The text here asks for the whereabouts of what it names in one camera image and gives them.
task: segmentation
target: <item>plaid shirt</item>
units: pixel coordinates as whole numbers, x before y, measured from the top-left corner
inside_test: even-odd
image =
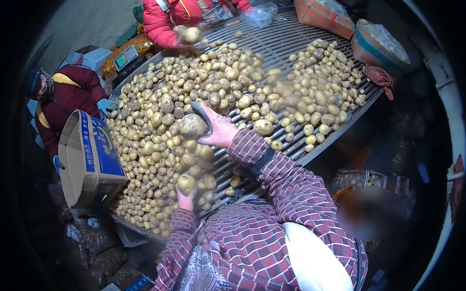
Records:
[[[260,135],[243,129],[227,152],[242,166],[251,167],[268,147]],[[355,287],[356,245],[340,228],[336,206],[322,178],[275,151],[258,181],[268,191],[273,205],[247,201],[228,205],[198,228],[192,212],[178,209],[172,214],[173,232],[157,267],[158,278],[152,290],[170,290],[174,286],[196,245],[210,253],[213,265],[233,289],[298,290],[285,244],[284,222],[296,222],[313,231],[333,251]],[[361,250],[364,281],[368,261],[363,245]]]

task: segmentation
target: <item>hat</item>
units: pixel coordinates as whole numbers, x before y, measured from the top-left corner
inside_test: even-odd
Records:
[[[34,95],[36,86],[37,86],[37,80],[39,79],[39,75],[42,72],[41,67],[32,67],[26,74],[25,81],[23,84],[23,90],[24,93],[30,97]]]

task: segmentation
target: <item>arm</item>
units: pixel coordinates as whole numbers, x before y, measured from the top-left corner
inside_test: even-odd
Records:
[[[173,48],[177,39],[170,18],[155,0],[144,0],[144,29],[147,37],[164,48]]]
[[[64,66],[57,73],[62,73],[78,84],[81,89],[90,92],[94,104],[107,98],[104,89],[100,85],[100,79],[93,70],[78,66]]]
[[[35,117],[35,125],[39,131],[39,136],[41,137],[45,150],[52,161],[55,155],[58,155],[58,137],[52,129],[45,128],[37,116]]]
[[[192,211],[195,195],[196,190],[184,196],[177,188],[179,209],[171,216],[173,232],[168,237],[164,254],[157,266],[156,290],[169,290],[173,287],[195,246],[196,237],[192,235],[196,228],[196,216]]]
[[[249,0],[231,0],[230,3],[235,5],[236,8],[241,11],[246,11],[251,8],[249,5]]]
[[[262,136],[243,129],[232,140],[227,153],[242,166],[251,167],[264,156],[268,147]],[[296,222],[313,231],[332,249],[355,285],[356,245],[353,238],[340,228],[335,203],[322,178],[275,151],[273,159],[262,168],[257,179],[273,200],[278,222]],[[361,250],[364,278],[367,273],[367,256],[363,245]]]

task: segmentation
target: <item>floor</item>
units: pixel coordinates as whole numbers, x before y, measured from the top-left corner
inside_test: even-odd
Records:
[[[39,65],[54,72],[72,51],[87,45],[110,49],[136,22],[132,9],[141,4],[142,0],[66,0],[36,43],[37,48],[52,35]]]

